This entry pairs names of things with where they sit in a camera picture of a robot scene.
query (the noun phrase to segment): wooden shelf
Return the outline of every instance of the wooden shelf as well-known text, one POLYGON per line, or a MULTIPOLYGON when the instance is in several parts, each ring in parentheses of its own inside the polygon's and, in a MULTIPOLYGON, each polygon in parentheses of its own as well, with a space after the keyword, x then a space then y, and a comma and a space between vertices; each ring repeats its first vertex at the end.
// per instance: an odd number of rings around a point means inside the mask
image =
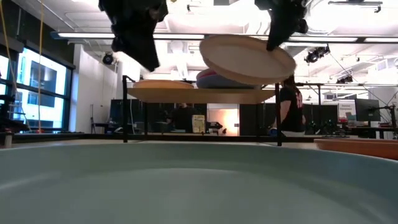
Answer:
POLYGON ((127 92, 146 103, 258 104, 274 96, 274 90, 129 88, 127 92))

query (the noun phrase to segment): yellow cable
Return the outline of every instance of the yellow cable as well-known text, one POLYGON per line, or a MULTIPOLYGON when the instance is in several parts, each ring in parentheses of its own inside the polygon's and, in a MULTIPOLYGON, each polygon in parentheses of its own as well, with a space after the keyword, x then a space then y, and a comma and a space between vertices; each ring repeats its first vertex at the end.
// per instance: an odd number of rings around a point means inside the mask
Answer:
POLYGON ((39 40, 39 90, 37 92, 38 97, 38 109, 39 109, 39 133, 42 132, 42 122, 40 117, 40 104, 41 104, 41 84, 42 84, 42 47, 43 47, 43 24, 44 24, 44 3, 43 0, 40 1, 41 3, 41 17, 40 17, 40 40, 39 40))
MULTIPOLYGON (((15 78, 14 68, 12 67, 12 64, 11 64, 11 54, 10 54, 10 48, 9 48, 9 44, 8 44, 6 20, 4 19, 4 13, 3 13, 3 9, 2 9, 2 0, 0 0, 0 14, 1 14, 1 22, 2 22, 2 29, 3 29, 3 33, 4 33, 4 39, 6 40, 7 56, 8 56, 8 62, 9 62, 9 66, 10 66, 11 76, 12 76, 12 85, 13 85, 13 87, 15 89, 15 93, 17 93, 18 92, 18 90, 17 90, 17 80, 15 78)), ((25 115, 24 109, 22 107, 22 104, 21 104, 21 110, 22 110, 22 114, 24 115, 24 118, 25 118, 25 121, 26 121, 26 125, 29 128, 29 131, 32 131, 30 126, 29 126, 29 122, 26 119, 26 115, 25 115)))

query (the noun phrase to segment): black t-shirt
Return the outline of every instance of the black t-shirt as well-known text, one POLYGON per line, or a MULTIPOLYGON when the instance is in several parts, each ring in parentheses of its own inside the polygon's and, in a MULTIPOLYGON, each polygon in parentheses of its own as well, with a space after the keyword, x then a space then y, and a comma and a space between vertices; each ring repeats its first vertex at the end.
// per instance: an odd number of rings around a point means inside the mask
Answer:
POLYGON ((187 106, 186 108, 179 107, 173 110, 171 119, 174 123, 174 128, 185 130, 187 133, 192 133, 192 116, 198 114, 199 112, 190 106, 187 106))
POLYGON ((289 112, 281 124, 282 131, 305 131, 303 124, 303 96, 299 89, 294 87, 283 87, 280 90, 280 102, 290 101, 289 112))

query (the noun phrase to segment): computer monitor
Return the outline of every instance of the computer monitor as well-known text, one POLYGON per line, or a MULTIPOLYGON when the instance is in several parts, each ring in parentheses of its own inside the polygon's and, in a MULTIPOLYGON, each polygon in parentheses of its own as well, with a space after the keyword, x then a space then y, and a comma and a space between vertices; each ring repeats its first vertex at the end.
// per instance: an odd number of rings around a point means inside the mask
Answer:
POLYGON ((355 110, 357 121, 380 121, 380 110, 378 100, 355 99, 355 110))

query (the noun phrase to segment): plate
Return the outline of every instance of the plate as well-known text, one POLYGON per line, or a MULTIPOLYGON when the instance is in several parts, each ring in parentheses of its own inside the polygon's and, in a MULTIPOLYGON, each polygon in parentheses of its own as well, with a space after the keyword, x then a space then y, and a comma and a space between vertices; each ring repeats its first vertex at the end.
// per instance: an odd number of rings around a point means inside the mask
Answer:
POLYGON ((398 141, 384 139, 315 139, 319 149, 398 160, 398 141))
POLYGON ((0 151, 0 223, 396 224, 398 163, 167 142, 0 151))
POLYGON ((133 88, 194 88, 193 85, 185 82, 172 80, 141 80, 136 82, 133 88))
POLYGON ((259 85, 248 85, 227 79, 206 69, 197 75, 198 88, 232 88, 232 89, 260 89, 259 85))
POLYGON ((240 83, 267 85, 294 74, 294 59, 280 47, 241 35, 213 35, 200 44, 203 61, 216 73, 240 83))

